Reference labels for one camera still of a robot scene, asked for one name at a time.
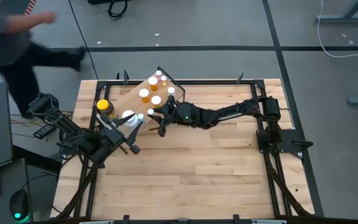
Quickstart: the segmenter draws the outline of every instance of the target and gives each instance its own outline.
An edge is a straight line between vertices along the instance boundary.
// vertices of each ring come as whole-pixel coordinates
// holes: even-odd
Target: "concrete floor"
[[[340,14],[352,1],[324,2],[325,14]],[[131,0],[118,21],[85,0],[71,3],[89,47],[273,46],[259,0]],[[268,3],[281,46],[318,46],[314,16],[320,11],[319,0]],[[84,45],[67,0],[38,0],[33,13],[43,10],[57,11],[59,20],[33,29],[34,40],[52,48]],[[321,37],[325,45],[358,46],[358,24],[323,24]],[[175,78],[236,78],[242,72],[244,78],[282,78],[275,52],[114,51],[91,53],[100,79],[114,79],[124,69],[131,78],[144,78],[157,66]],[[310,156],[324,214],[358,218],[358,106],[347,104],[348,96],[358,96],[358,57],[330,58],[321,51],[284,52],[283,56],[305,136],[314,142]],[[62,110],[73,111],[80,80],[96,78],[89,57],[84,65],[81,73],[36,68],[41,91],[55,95]],[[15,116],[18,111],[12,101],[10,106],[12,119],[21,120]],[[35,129],[12,126],[12,132],[19,134],[32,135]],[[44,156],[52,157],[58,151],[57,133],[46,142],[22,136],[13,136],[13,140]],[[30,169],[31,175],[38,172]],[[31,187],[34,210],[40,211],[39,217],[48,217],[55,182],[39,179]]]

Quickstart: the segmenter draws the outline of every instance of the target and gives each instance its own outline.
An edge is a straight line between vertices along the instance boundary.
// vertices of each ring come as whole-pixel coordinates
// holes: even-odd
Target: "wooden table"
[[[279,79],[264,80],[268,96],[287,102]],[[81,82],[73,120],[88,128],[96,92],[96,80]],[[244,85],[183,85],[186,101],[203,108],[218,109],[252,97]],[[113,86],[114,103],[134,86]],[[291,129],[290,114],[283,110],[280,125]],[[171,125],[164,138],[151,121],[143,127],[136,144],[138,155],[116,150],[100,169],[96,182],[92,220],[232,219],[273,218],[269,186],[258,150],[255,118],[243,116],[219,123],[209,130]],[[287,186],[313,213],[313,206],[301,160],[292,154],[280,154]],[[62,210],[78,188],[81,163],[78,158],[62,168],[53,205]],[[280,211],[284,214],[279,188]],[[83,197],[85,214],[88,193]]]

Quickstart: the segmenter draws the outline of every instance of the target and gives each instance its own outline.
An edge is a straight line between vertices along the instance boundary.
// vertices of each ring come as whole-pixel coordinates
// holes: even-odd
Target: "person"
[[[0,74],[23,118],[29,103],[39,92],[33,67],[70,67],[81,70],[84,47],[74,52],[54,52],[30,40],[29,30],[39,24],[55,22],[56,12],[45,11],[37,15],[9,15],[0,4]]]

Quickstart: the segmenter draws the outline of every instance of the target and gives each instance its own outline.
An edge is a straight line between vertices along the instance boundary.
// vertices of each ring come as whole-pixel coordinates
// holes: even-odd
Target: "person's leg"
[[[9,92],[23,117],[26,116],[29,103],[37,97],[39,92],[32,66],[31,59],[25,53],[13,64],[0,67],[0,74],[5,78]]]
[[[34,65],[70,67],[79,72],[81,70],[81,61],[85,56],[85,49],[80,47],[74,52],[53,52],[46,47],[32,42],[29,47],[29,54]]]

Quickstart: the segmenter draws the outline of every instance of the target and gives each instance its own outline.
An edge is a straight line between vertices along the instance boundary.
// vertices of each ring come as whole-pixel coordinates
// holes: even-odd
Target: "shoe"
[[[77,72],[81,71],[81,61],[85,58],[85,48],[84,47],[78,47],[75,52],[73,52],[73,55],[75,56],[75,64],[72,66],[74,70]]]
[[[30,114],[30,113],[22,113],[21,116],[24,119],[33,119],[33,118],[35,118],[35,116]]]

